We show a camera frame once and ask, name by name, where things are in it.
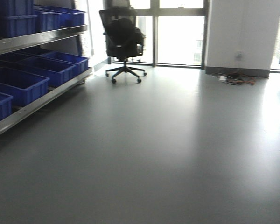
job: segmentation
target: chair backrest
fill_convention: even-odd
[[[108,9],[111,7],[129,8],[130,0],[104,0],[104,4],[105,4],[105,9]]]
[[[99,11],[106,34],[115,45],[124,45],[135,34],[136,12],[128,8]]]

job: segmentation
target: epoxy floor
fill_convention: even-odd
[[[0,224],[280,224],[280,74],[147,72],[100,70],[0,136]]]

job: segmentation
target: metal shelf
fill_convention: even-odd
[[[83,34],[86,30],[87,25],[83,25],[2,39],[0,40],[0,54],[78,36]]]
[[[60,95],[68,91],[69,89],[82,83],[91,73],[92,73],[92,69],[89,68],[87,71],[83,72],[82,74],[76,76],[75,78],[64,83],[63,85],[55,88],[54,90],[47,93],[43,97],[19,109],[17,112],[11,114],[4,120],[0,121],[0,135],[5,131],[7,131],[9,128],[18,124],[20,121],[24,120],[26,117],[28,117],[35,111],[39,110],[40,108],[42,108],[43,106],[51,102],[52,100],[56,99],[57,97],[59,97]]]

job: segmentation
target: black office chair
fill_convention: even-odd
[[[106,70],[106,76],[109,71],[117,71],[112,76],[112,82],[116,83],[116,76],[122,72],[129,72],[136,76],[140,83],[140,77],[134,71],[143,71],[144,69],[127,67],[126,62],[129,57],[143,55],[144,35],[135,26],[136,12],[130,8],[113,7],[99,11],[106,35],[106,52],[110,57],[116,57],[124,63],[123,67]]]

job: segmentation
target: baseboard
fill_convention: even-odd
[[[236,68],[222,68],[222,67],[205,67],[206,74],[212,74],[215,72],[229,74],[235,72]],[[265,69],[240,69],[238,72],[248,76],[269,78],[270,70]]]
[[[96,65],[94,66],[94,70],[97,71],[97,70],[103,68],[106,64],[108,64],[108,59],[103,60],[102,62],[96,64]]]

